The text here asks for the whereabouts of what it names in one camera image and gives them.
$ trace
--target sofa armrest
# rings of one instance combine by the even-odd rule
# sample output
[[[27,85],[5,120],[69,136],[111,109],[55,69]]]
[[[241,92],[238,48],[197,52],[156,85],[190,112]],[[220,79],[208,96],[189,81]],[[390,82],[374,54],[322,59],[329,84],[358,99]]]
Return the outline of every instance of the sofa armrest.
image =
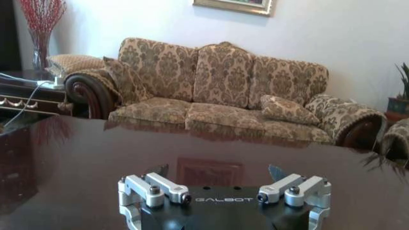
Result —
[[[350,100],[341,100],[325,94],[316,95],[305,108],[314,113],[336,145],[373,149],[386,129],[385,115]]]
[[[73,103],[88,104],[89,118],[108,119],[119,93],[103,69],[81,70],[65,78],[65,91]]]

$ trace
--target power strip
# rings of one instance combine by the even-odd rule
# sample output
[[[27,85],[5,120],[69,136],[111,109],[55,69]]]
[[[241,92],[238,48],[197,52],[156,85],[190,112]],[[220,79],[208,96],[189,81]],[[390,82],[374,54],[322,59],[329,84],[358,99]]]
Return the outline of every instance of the power strip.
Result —
[[[61,90],[64,89],[64,78],[55,77],[55,81],[39,80],[37,85],[40,85],[40,88],[44,89]]]
[[[52,90],[64,89],[63,84],[56,84],[53,81],[49,81],[49,80],[37,81],[37,85],[41,85],[40,88],[44,88],[44,89],[52,89]]]

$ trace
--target sofa backrest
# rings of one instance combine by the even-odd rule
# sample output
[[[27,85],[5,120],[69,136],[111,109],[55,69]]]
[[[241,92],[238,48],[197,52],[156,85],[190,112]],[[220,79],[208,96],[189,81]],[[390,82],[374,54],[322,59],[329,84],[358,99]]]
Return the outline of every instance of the sofa backrest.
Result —
[[[224,42],[198,50],[193,101],[246,108],[252,54]]]
[[[155,96],[188,102],[193,100],[197,49],[127,38],[121,44],[119,60],[133,67]]]
[[[305,105],[326,89],[329,72],[318,64],[304,61],[254,57],[249,109],[260,109],[260,98],[269,94]]]

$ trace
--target metal bracket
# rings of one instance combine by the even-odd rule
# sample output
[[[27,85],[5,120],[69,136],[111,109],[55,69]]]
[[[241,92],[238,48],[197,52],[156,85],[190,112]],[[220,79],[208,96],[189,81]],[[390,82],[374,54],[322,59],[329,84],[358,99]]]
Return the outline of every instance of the metal bracket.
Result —
[[[117,183],[120,213],[127,218],[131,230],[141,230],[141,211],[135,206],[145,201],[148,207],[164,204],[164,192],[157,186],[151,186],[140,177],[132,175],[123,177]]]
[[[298,186],[285,191],[285,203],[301,207],[304,203],[313,206],[309,214],[309,230],[320,230],[322,220],[330,214],[330,183],[326,179],[313,176]]]
[[[145,181],[157,186],[168,196],[170,202],[188,205],[192,201],[189,189],[184,185],[174,184],[172,181],[157,175],[155,172],[145,175]]]
[[[280,196],[282,196],[286,189],[292,186],[297,186],[302,183],[302,177],[297,174],[290,174],[288,177],[277,181],[270,185],[264,185],[260,187],[257,200],[262,204],[272,204],[280,201]]]

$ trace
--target white wall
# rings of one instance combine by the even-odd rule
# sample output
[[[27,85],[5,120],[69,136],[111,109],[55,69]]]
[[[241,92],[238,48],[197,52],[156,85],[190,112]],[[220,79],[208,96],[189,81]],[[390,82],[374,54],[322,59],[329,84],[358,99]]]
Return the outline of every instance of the white wall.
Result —
[[[192,6],[193,0],[67,0],[51,54],[117,56],[125,37],[202,46],[229,41],[258,55],[321,63],[328,93],[380,110],[401,90],[409,62],[409,1],[276,0],[272,18]],[[24,68],[29,39],[19,20]]]

